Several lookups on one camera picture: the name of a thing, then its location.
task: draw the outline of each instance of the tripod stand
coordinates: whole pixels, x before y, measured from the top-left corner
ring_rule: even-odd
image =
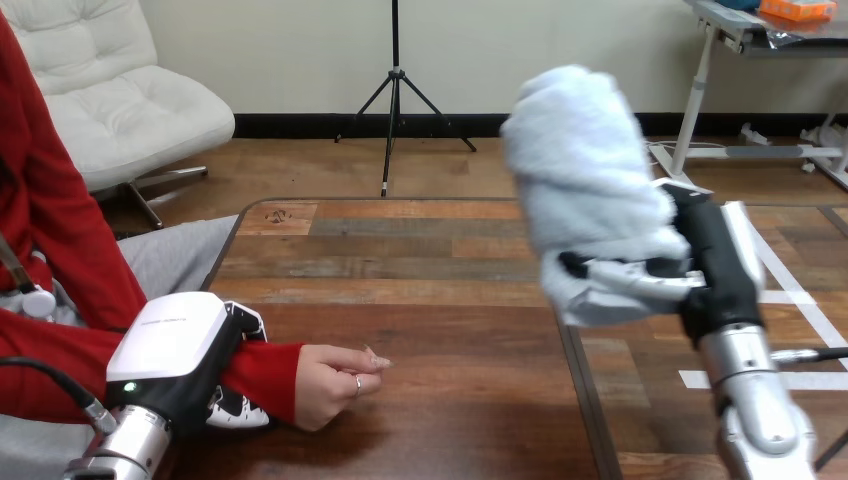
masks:
[[[400,82],[401,81],[404,82],[405,84],[407,84],[409,86],[409,88],[411,88],[412,91],[415,92],[416,95],[418,95],[418,98],[423,100],[424,103],[426,103],[427,106],[430,107],[430,109],[433,110],[433,112],[435,112],[435,114],[439,117],[439,119],[442,121],[442,123],[444,123],[445,126],[448,128],[449,132],[452,132],[455,137],[457,137],[457,138],[461,139],[463,142],[465,142],[465,144],[468,145],[468,148],[470,148],[472,152],[477,151],[477,147],[475,147],[471,142],[469,142],[468,138],[463,137],[462,134],[459,133],[453,125],[451,125],[451,122],[450,122],[450,120],[448,120],[448,117],[446,117],[445,114],[440,112],[439,109],[436,108],[435,105],[433,105],[433,102],[431,102],[426,96],[424,96],[423,93],[421,93],[421,90],[419,90],[418,87],[416,87],[415,84],[412,83],[412,80],[410,80],[409,77],[406,76],[406,72],[404,72],[400,68],[400,49],[399,49],[399,46],[398,46],[399,43],[400,42],[398,41],[398,0],[392,0],[392,54],[393,54],[393,60],[394,60],[394,62],[392,64],[393,68],[392,68],[391,71],[389,71],[389,76],[386,78],[386,80],[383,81],[383,83],[380,85],[379,88],[377,88],[377,91],[374,92],[374,95],[371,95],[371,98],[369,98],[368,101],[365,102],[365,105],[363,105],[362,108],[359,110],[359,112],[356,114],[356,116],[353,117],[353,121],[351,122],[350,126],[343,132],[343,133],[348,133],[348,132],[353,130],[353,128],[356,126],[356,122],[362,117],[362,114],[365,113],[365,110],[368,110],[368,107],[370,107],[371,104],[374,103],[374,100],[376,100],[377,97],[380,96],[381,93],[383,93],[383,90],[385,90],[386,87],[389,85],[389,82],[391,82],[391,84],[392,84],[392,106],[391,106],[391,109],[389,111],[389,132],[386,135],[386,162],[383,165],[383,191],[380,194],[380,196],[382,196],[382,197],[386,196],[386,194],[388,193],[388,189],[389,189],[389,162],[391,161],[392,149],[394,148],[395,128],[400,128],[400,120],[401,120],[400,119],[400,86],[401,86]],[[339,143],[339,140],[341,140],[343,136],[346,136],[346,135],[343,135],[342,133],[340,133],[336,137],[336,143]]]

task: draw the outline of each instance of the orange box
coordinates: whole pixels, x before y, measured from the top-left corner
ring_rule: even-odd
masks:
[[[762,0],[760,12],[795,22],[829,21],[837,4],[829,0]]]

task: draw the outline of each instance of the robotic arm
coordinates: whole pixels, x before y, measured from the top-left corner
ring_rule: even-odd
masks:
[[[721,420],[718,451],[734,480],[815,480],[816,435],[781,382],[778,363],[820,355],[771,352],[758,307],[765,274],[744,206],[719,207],[711,192],[669,179],[654,186],[674,199],[674,226],[692,247],[691,265],[586,260],[570,253],[560,262],[605,288],[674,304],[669,310],[680,314],[707,371]]]
[[[171,441],[206,424],[220,375],[245,339],[267,341],[265,327],[237,303],[204,292],[150,301],[107,367],[106,404],[117,426],[99,429],[63,479],[153,478]]]

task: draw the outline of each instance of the white armchair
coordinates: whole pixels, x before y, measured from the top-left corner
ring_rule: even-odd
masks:
[[[139,188],[206,167],[140,178],[232,138],[233,112],[200,83],[156,65],[138,0],[0,0],[50,115],[92,193]]]

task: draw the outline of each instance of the white desk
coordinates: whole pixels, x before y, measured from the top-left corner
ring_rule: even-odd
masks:
[[[848,41],[838,45],[810,44],[774,49],[766,36],[768,23],[756,16],[723,7],[712,0],[684,1],[697,15],[698,26],[705,32],[706,41],[674,156],[669,155],[662,145],[649,147],[663,170],[675,180],[691,183],[683,170],[690,158],[808,158],[848,189],[848,174],[845,173],[848,145],[843,148],[815,145],[689,148],[707,86],[714,45],[720,43],[738,55],[751,58],[848,58]]]

